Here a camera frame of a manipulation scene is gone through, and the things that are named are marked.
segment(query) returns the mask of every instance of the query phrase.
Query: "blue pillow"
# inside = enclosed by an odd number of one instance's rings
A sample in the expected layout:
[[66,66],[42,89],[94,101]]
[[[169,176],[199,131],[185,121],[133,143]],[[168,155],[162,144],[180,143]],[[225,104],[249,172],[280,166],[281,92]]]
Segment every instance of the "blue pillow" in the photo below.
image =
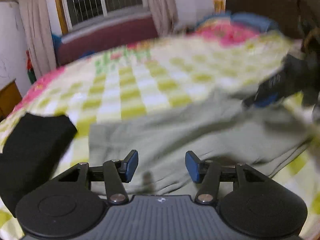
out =
[[209,19],[214,19],[214,18],[220,18],[220,17],[230,17],[231,16],[231,12],[230,11],[226,11],[223,13],[219,13],[219,14],[210,14],[205,16],[202,20],[198,21],[195,25],[195,30],[202,24],[205,23],[207,20]]
[[279,30],[278,23],[267,17],[260,16],[254,13],[241,12],[232,14],[231,21],[253,27],[261,33],[265,33],[271,30]]

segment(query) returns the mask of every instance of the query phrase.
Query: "beige curtain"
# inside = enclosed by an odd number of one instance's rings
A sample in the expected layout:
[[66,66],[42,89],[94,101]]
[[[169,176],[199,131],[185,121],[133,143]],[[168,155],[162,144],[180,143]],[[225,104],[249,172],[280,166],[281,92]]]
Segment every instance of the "beige curtain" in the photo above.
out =
[[56,69],[46,0],[19,0],[28,49],[36,78]]
[[175,0],[147,0],[147,2],[159,36],[170,34],[174,23],[178,20]]

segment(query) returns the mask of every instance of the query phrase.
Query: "black garment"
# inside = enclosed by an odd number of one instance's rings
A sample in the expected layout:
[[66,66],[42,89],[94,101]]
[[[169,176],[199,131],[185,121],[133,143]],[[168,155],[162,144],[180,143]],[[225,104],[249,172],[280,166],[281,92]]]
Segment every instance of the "black garment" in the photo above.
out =
[[50,179],[76,133],[65,115],[20,119],[0,154],[0,196],[13,216],[19,200]]

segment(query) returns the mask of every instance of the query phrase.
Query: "dark brown headboard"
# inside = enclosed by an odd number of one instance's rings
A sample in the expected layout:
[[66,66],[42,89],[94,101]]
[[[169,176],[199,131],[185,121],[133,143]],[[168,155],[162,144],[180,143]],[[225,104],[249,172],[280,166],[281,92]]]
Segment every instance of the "dark brown headboard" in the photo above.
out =
[[[320,22],[320,0],[304,0]],[[226,0],[232,13],[251,12],[275,20],[281,31],[291,38],[302,38],[298,31],[297,0]]]

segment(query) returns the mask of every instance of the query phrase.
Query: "red object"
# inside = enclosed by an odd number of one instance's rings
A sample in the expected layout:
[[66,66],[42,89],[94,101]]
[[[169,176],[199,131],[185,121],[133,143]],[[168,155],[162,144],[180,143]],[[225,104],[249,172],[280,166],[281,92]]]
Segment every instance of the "red object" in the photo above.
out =
[[62,43],[57,53],[58,63],[71,63],[88,51],[100,52],[157,37],[158,33],[151,16],[106,26],[66,44]]
[[31,63],[31,58],[30,58],[29,51],[27,50],[26,53],[27,53],[27,57],[28,57],[28,59],[27,59],[27,70],[31,70],[31,69],[33,69],[33,66],[32,66],[32,63]]

